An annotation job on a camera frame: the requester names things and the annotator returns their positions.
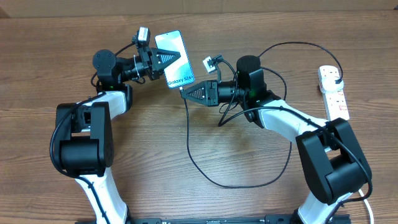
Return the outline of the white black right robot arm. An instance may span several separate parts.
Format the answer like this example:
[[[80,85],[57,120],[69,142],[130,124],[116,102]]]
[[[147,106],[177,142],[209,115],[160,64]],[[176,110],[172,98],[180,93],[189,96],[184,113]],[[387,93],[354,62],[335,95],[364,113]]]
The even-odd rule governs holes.
[[[274,215],[283,223],[350,223],[336,212],[344,204],[365,201],[373,191],[371,168],[349,122],[315,118],[289,106],[267,89],[259,57],[241,57],[234,78],[207,80],[186,90],[181,97],[206,106],[238,103],[250,122],[279,133],[296,144],[305,181],[306,201],[293,214]]]

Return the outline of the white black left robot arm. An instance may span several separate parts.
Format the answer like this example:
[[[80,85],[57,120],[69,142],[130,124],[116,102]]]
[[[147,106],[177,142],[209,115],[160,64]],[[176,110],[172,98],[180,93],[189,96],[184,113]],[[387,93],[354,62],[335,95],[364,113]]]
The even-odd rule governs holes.
[[[139,47],[138,51],[132,58],[119,57],[107,49],[97,51],[93,56],[97,95],[57,106],[50,159],[59,173],[75,179],[83,188],[95,212],[95,223],[133,222],[111,171],[111,121],[131,109],[133,89],[128,82],[158,79],[182,56],[179,51],[150,47]]]

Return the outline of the blue Galaxy smartphone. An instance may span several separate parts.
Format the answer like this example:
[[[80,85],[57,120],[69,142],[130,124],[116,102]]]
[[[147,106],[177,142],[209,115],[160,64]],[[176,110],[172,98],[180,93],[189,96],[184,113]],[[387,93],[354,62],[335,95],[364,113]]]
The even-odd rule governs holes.
[[[155,43],[159,50],[166,53],[159,53],[162,63],[166,63],[164,75],[167,86],[179,88],[195,81],[192,66],[185,48],[182,33],[179,30],[159,34],[155,36]]]

